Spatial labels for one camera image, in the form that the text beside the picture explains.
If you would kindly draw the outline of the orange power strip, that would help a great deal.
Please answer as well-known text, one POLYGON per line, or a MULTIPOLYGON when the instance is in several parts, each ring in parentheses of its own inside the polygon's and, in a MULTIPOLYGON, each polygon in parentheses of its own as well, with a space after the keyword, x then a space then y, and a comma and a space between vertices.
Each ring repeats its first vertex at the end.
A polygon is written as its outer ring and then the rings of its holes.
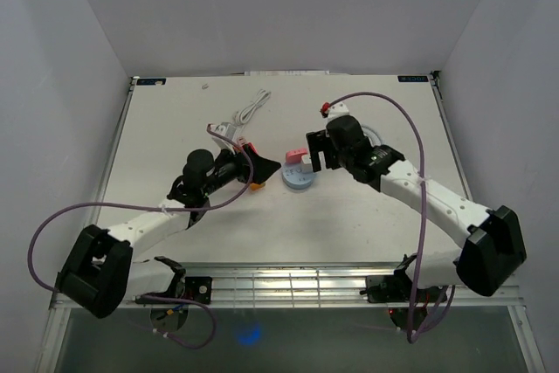
POLYGON ((257 191, 257 190, 261 190, 266 186, 265 183, 251 183, 250 184, 250 190, 251 191, 257 191))

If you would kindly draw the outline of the pink plug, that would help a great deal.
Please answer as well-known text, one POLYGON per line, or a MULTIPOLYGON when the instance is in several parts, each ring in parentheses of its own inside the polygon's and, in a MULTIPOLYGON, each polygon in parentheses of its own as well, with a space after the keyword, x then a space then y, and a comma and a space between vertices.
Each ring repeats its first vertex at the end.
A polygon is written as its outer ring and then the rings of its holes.
POLYGON ((286 152, 285 163, 288 165, 294 165, 301 162, 302 157, 307 155, 308 151, 306 148, 292 149, 286 152))

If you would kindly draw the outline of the light blue round socket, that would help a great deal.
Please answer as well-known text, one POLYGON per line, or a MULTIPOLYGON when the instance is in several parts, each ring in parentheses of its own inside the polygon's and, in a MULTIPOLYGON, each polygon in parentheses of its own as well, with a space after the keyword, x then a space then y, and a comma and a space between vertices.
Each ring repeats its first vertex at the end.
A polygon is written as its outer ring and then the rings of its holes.
POLYGON ((316 174, 303 163, 285 163, 282 166, 281 178, 287 188, 301 192, 309 189, 314 184, 316 174))

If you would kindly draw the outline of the red cube socket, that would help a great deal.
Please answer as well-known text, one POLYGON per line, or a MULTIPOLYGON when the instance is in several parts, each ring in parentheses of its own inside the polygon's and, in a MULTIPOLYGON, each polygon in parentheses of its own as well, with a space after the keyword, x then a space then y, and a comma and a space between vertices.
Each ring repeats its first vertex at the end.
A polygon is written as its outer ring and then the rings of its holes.
POLYGON ((252 150, 254 153, 256 153, 256 149, 254 148, 254 146, 253 146, 253 144, 252 144, 251 142, 245 143, 245 144, 243 145, 243 147, 244 147, 245 149, 248 148, 248 149, 252 150))

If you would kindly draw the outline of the white charger adapter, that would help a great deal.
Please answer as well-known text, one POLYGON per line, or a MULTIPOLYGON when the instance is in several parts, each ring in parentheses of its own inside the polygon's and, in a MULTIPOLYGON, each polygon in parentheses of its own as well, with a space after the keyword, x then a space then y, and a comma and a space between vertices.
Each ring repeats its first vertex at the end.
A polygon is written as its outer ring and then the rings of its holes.
POLYGON ((312 174, 314 172, 312 159, 309 154, 305 154, 301 157, 300 168, 301 172, 304 174, 312 174))

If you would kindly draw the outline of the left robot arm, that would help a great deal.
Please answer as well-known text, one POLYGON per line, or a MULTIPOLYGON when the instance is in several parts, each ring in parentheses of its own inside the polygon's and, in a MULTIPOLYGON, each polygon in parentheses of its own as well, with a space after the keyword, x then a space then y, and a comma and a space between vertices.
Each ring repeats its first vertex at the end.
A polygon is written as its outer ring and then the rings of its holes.
POLYGON ((127 294, 140 303, 149 296, 169 303, 189 296, 181 264, 167 257, 139 261, 137 256, 200 221, 210 195, 228 183, 262 184, 280 168, 280 162, 258 155, 249 145, 218 155, 207 149, 190 152, 159 211, 143 212, 107 229, 85 227, 55 287, 99 319, 109 316, 127 294))

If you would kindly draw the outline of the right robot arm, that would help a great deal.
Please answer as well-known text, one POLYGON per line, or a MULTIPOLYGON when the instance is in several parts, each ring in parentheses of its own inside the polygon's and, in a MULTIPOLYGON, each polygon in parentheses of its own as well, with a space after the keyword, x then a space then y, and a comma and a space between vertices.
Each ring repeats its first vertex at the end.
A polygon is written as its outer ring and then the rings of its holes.
POLYGON ((345 169, 358 183, 426 217, 458 247, 406 257, 394 272, 400 298, 415 300, 427 288, 453 285, 490 297, 526 260, 514 211, 507 206, 489 209, 422 178, 400 152, 388 145, 371 145, 355 117, 337 117, 306 138, 314 171, 345 169))

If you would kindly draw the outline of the black corner label left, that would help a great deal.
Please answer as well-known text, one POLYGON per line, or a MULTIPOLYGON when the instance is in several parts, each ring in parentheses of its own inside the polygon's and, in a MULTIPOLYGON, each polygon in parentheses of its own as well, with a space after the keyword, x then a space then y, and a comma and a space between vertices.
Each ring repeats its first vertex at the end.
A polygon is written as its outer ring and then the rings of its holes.
POLYGON ((166 78, 139 78, 135 84, 137 86, 164 86, 166 81, 166 78))

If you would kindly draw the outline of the aluminium front rail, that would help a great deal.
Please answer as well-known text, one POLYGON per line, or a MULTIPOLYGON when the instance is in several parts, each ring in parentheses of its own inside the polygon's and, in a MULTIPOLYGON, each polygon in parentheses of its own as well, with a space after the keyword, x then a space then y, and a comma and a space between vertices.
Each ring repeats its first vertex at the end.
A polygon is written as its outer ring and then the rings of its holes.
MULTIPOLYGON (((217 264, 185 265, 186 274, 211 277, 210 307, 212 309, 260 308, 332 308, 332 307, 403 307, 397 303, 369 304, 365 288, 366 277, 392 273, 391 265, 271 265, 217 264)), ((155 281, 150 280, 150 287, 155 281)), ((135 298, 146 279, 131 286, 117 308, 140 308, 135 298)), ((455 307, 505 307, 523 306, 516 278, 513 276, 493 297, 481 297, 465 287, 457 286, 452 308, 455 307)))

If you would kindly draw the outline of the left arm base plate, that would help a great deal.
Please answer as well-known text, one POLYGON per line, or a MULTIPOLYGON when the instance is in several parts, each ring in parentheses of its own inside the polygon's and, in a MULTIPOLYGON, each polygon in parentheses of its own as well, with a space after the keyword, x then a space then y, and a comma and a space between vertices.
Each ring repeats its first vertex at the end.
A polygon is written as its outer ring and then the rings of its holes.
POLYGON ((177 299, 193 300, 204 305, 210 304, 213 278, 210 276, 186 276, 175 278, 162 292, 149 292, 135 297, 135 303, 148 304, 177 299))

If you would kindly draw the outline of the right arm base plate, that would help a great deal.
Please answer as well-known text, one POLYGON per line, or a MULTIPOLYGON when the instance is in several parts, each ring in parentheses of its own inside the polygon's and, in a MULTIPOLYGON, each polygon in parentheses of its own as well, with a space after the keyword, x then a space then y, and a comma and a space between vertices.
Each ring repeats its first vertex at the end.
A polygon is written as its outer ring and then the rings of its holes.
MULTIPOLYGON (((359 294, 366 296, 368 303, 406 302, 410 300, 411 287, 412 280, 405 275, 370 275, 359 294)), ((442 287, 418 288, 416 303, 435 302, 444 293, 442 287)))

